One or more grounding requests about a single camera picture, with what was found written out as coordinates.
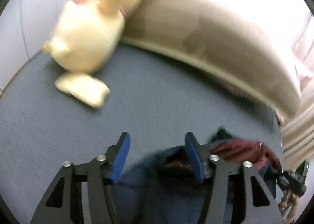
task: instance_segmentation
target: beige curtain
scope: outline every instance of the beige curtain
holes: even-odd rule
[[[314,155],[314,17],[299,39],[293,53],[300,78],[301,104],[293,119],[282,127],[285,164],[297,168]]]

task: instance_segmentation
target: silver bolt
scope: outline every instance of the silver bolt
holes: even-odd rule
[[[210,155],[209,158],[212,160],[212,161],[218,161],[220,159],[219,156],[217,155]]]
[[[251,168],[253,166],[253,164],[250,161],[244,161],[243,165],[247,168]]]
[[[63,166],[64,166],[64,167],[69,167],[69,166],[71,166],[71,164],[72,164],[71,161],[64,161],[64,162],[63,162]]]
[[[106,157],[106,155],[99,155],[96,159],[98,161],[105,161],[107,159],[107,157]]]

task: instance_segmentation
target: gray tabletop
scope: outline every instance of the gray tabletop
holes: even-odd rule
[[[273,111],[230,95],[188,65],[121,44],[95,75],[111,89],[100,109],[59,92],[54,81],[63,72],[41,53],[0,101],[0,194],[21,224],[30,222],[64,160],[89,162],[123,131],[131,136],[126,170],[148,153],[183,144],[188,131],[206,143],[220,126],[262,140],[283,161]]]

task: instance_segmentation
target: stuffed animal's body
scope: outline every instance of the stuffed animal's body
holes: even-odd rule
[[[98,80],[91,83],[97,86],[92,91],[98,95],[92,97],[97,102],[91,100],[91,86],[86,81],[93,78],[88,74],[97,71],[112,55],[123,33],[126,13],[132,13],[140,2],[74,0],[65,4],[51,40],[44,45],[44,51],[70,72],[56,81],[59,90],[93,107],[103,104],[109,90],[99,86]]]

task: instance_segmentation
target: yellow stuffed animal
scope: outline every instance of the yellow stuffed animal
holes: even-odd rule
[[[44,51],[69,73],[56,87],[92,107],[103,105],[109,88],[91,77],[115,50],[129,15],[141,0],[68,1]]]

